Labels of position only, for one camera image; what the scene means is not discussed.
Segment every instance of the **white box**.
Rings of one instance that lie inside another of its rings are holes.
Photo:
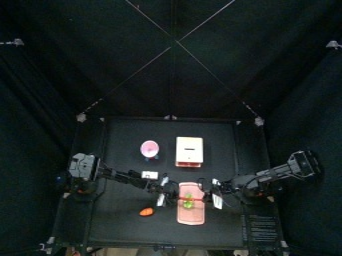
[[[176,137],[178,167],[200,167],[203,163],[203,139],[196,137]]]
[[[148,180],[158,180],[158,172],[143,171],[142,178]]]

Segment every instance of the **black curtain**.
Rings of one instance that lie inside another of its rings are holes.
[[[342,23],[337,0],[12,0],[0,10],[68,105],[99,101],[100,116],[254,118],[243,101],[266,117]]]
[[[4,33],[11,41],[15,33]],[[56,176],[65,171],[75,116],[24,48],[0,46],[0,254],[36,254],[52,231]]]
[[[342,51],[327,56],[275,109],[267,122],[274,165],[310,149],[323,173],[310,182],[287,182],[280,213],[289,243],[305,255],[342,252]]]

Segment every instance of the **pink object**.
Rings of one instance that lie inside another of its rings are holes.
[[[140,147],[140,151],[144,157],[154,158],[159,151],[159,146],[155,141],[147,140]]]
[[[184,207],[184,200],[178,200],[178,222],[187,225],[202,225],[204,223],[204,203],[202,198],[204,192],[199,189],[198,183],[182,182],[179,183],[179,197],[186,198],[188,194],[195,199],[194,206],[187,209]]]

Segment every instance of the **pink plate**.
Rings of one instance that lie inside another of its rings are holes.
[[[147,158],[155,157],[159,151],[159,146],[156,142],[152,140],[147,140],[140,147],[140,151],[144,157]]]

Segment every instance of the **orange object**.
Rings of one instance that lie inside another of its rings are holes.
[[[143,217],[147,217],[147,216],[151,216],[154,214],[154,208],[148,207],[148,208],[144,208],[142,211],[140,211],[140,216]]]

